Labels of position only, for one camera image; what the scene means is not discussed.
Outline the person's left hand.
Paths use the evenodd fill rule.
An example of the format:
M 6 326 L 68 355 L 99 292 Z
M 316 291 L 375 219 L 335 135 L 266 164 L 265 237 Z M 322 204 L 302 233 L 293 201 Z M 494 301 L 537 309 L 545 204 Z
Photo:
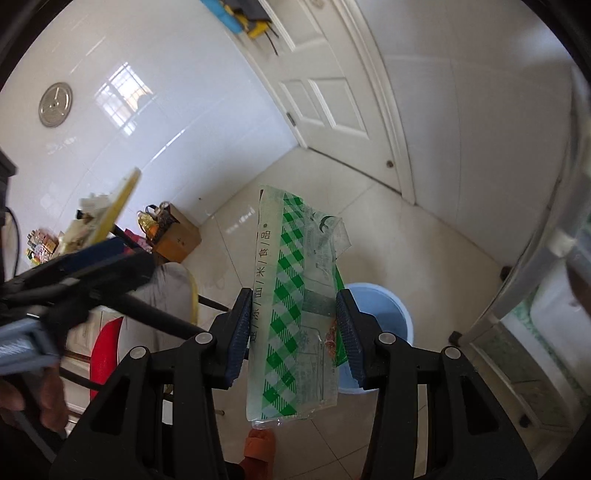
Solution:
M 68 423 L 68 408 L 64 395 L 64 384 L 59 375 L 59 365 L 44 369 L 37 390 L 37 403 L 40 408 L 40 421 L 44 427 L 54 432 L 63 432 Z M 12 422 L 13 412 L 23 411 L 26 402 L 12 381 L 1 380 L 1 417 Z

